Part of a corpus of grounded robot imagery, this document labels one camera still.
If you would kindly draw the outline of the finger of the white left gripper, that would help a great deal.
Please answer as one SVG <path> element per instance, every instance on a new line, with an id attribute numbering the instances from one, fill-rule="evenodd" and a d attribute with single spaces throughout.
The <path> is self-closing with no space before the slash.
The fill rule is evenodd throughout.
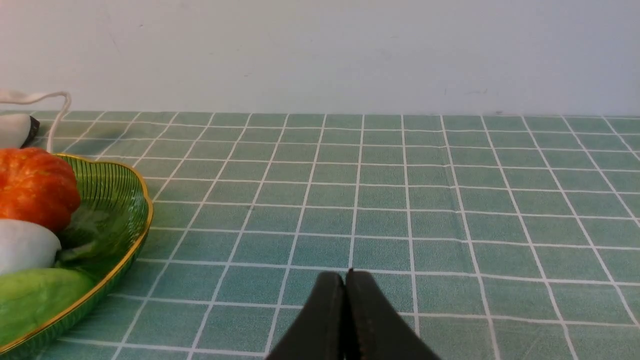
<path id="1" fill-rule="evenodd" d="M 0 116 L 0 148 L 22 149 L 38 135 L 41 122 L 25 113 Z"/>

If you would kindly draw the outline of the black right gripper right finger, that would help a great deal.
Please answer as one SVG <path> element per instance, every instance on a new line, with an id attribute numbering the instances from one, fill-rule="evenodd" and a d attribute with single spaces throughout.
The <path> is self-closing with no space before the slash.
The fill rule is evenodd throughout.
<path id="1" fill-rule="evenodd" d="M 346 274 L 346 360 L 439 360 L 384 296 L 370 272 Z"/>

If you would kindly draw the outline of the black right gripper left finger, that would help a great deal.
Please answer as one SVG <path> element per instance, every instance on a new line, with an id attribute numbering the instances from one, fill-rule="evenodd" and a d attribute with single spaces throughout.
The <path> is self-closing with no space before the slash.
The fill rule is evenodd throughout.
<path id="1" fill-rule="evenodd" d="M 306 303 L 270 351 L 268 360 L 342 360 L 345 283 L 336 272 L 318 274 Z"/>

